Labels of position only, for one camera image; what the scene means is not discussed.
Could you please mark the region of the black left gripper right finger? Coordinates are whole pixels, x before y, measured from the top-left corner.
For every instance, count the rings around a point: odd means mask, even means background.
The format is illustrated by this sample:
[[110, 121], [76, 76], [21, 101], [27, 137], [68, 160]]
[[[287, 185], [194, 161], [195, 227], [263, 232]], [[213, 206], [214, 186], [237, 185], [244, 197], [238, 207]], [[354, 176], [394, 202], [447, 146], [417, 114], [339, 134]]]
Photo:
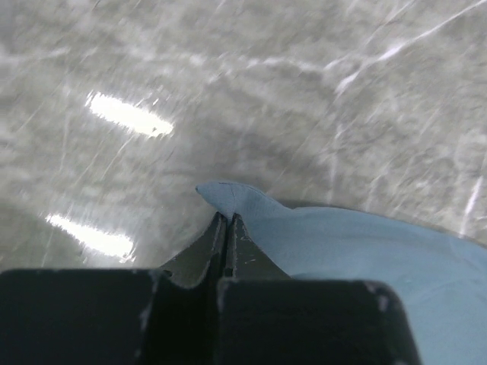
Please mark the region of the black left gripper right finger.
[[235, 216], [217, 286], [219, 364], [418, 364], [403, 305], [377, 281], [295, 280]]

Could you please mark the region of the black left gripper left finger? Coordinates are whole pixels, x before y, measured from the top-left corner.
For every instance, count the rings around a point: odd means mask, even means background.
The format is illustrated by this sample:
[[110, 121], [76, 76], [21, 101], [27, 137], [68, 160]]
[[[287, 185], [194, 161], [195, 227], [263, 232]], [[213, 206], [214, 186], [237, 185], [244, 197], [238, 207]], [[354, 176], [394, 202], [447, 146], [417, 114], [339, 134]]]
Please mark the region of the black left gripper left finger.
[[1, 274], [3, 364], [209, 364], [227, 222], [157, 268]]

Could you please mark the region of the grey-blue t shirt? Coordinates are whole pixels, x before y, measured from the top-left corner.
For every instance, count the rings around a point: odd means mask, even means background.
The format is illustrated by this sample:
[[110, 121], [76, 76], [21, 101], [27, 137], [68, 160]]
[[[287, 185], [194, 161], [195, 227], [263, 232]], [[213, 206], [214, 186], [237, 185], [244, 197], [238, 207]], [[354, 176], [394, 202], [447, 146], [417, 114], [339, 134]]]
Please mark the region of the grey-blue t shirt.
[[406, 309], [425, 364], [486, 362], [486, 250], [446, 233], [341, 208], [288, 208], [235, 182], [197, 192], [296, 279], [380, 281]]

